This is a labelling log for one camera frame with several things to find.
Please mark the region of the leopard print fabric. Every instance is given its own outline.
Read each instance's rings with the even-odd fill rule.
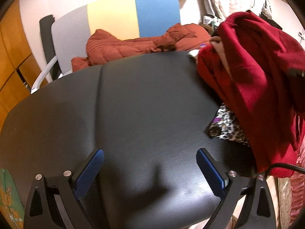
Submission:
[[[211,137],[242,143],[249,146],[248,138],[240,127],[235,113],[224,103],[216,113],[209,127]]]

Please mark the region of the red garment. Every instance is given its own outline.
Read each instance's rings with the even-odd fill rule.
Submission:
[[[106,64],[108,61],[125,57],[167,51],[186,51],[199,49],[201,43],[209,41],[211,36],[201,26],[177,23],[162,36],[119,40],[112,34],[98,29],[86,44],[87,58],[72,59],[72,70],[77,71],[88,66]]]
[[[249,139],[258,172],[296,164],[305,135],[303,83],[285,73],[305,69],[305,52],[288,34],[251,12],[234,13],[218,29],[232,79],[212,45],[198,55],[200,76],[232,109]],[[271,175],[290,177],[275,168]]]

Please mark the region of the red sweater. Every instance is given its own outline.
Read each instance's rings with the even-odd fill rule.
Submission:
[[[199,52],[200,76],[235,112],[258,172],[272,163],[296,164],[305,135],[305,86],[285,73],[305,69],[305,51],[291,36],[250,12],[232,14],[218,33],[232,79],[212,45]],[[292,174],[282,168],[271,172],[281,178]]]

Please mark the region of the green fabric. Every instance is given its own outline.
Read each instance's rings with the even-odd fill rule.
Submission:
[[[0,212],[12,229],[23,228],[24,209],[7,169],[0,170]]]

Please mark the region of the black cable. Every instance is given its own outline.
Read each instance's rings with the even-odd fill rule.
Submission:
[[[284,168],[284,169],[289,169],[289,170],[293,170],[293,171],[297,171],[302,174],[305,174],[305,168],[302,168],[302,167],[299,167],[299,166],[296,166],[293,164],[276,163],[276,164],[270,165],[270,167],[266,170],[265,179],[267,178],[267,176],[269,175],[270,171],[273,168]]]

